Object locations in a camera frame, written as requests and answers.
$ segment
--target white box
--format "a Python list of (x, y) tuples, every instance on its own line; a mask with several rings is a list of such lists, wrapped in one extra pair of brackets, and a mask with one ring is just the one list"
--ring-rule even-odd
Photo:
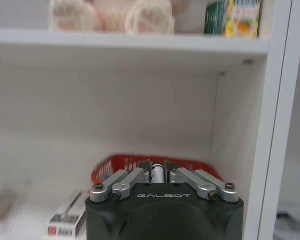
[(87, 192), (76, 191), (63, 203), (48, 222), (47, 235), (75, 239), (86, 220), (87, 197)]

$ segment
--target silver metal bracket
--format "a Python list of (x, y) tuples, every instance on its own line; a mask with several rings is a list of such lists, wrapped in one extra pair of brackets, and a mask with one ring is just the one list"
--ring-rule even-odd
[(112, 191), (112, 186), (125, 179), (129, 175), (127, 170), (119, 170), (103, 183), (94, 185), (90, 190), (90, 199), (92, 202), (101, 203), (108, 199)]
[(209, 173), (203, 170), (194, 171), (194, 175), (210, 184), (215, 185), (217, 193), (222, 200), (229, 203), (236, 203), (239, 201), (239, 195), (238, 192), (235, 190), (234, 184), (231, 184), (231, 187), (227, 187), (227, 184), (225, 184), (223, 181), (220, 181), (216, 177), (210, 175)]
[(197, 195), (202, 199), (215, 200), (218, 197), (217, 189), (213, 184), (203, 181), (186, 168), (173, 169), (170, 172), (170, 183), (187, 183), (196, 190)]
[(150, 172), (143, 168), (135, 168), (124, 180), (112, 186), (112, 197), (117, 200), (126, 199), (136, 184), (149, 183)]

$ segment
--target product package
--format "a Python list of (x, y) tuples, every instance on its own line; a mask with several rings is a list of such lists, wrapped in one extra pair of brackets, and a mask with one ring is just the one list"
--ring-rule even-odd
[(0, 234), (7, 233), (13, 223), (16, 201), (15, 192), (0, 183)]
[(258, 35), (260, 0), (229, 0), (224, 35), (254, 39)]
[(86, 199), (88, 192), (76, 191), (55, 212), (47, 224), (49, 237), (75, 239), (86, 220)]
[(206, 9), (204, 33), (254, 39), (258, 35), (261, 0), (219, 0)]

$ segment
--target stuffed animal paw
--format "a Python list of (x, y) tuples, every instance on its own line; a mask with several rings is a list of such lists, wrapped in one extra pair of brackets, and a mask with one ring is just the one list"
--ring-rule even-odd
[(56, 32), (102, 32), (105, 29), (105, 21), (90, 2), (51, 0), (49, 27)]
[(53, 31), (174, 34), (170, 0), (51, 0)]

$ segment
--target red basket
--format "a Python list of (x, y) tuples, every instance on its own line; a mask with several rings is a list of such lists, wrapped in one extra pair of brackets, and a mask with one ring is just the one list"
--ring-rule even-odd
[(204, 170), (205, 172), (213, 175), (217, 179), (222, 181), (222, 177), (219, 173), (209, 164), (177, 159), (163, 156), (141, 156), (141, 155), (114, 155), (109, 157), (106, 161), (96, 166), (91, 174), (91, 180), (93, 183), (102, 183), (112, 174), (116, 173), (120, 169), (133, 170), (138, 166), (138, 163), (150, 162), (156, 164), (164, 164), (166, 162), (173, 162), (179, 164), (180, 168), (186, 168), (189, 171)]

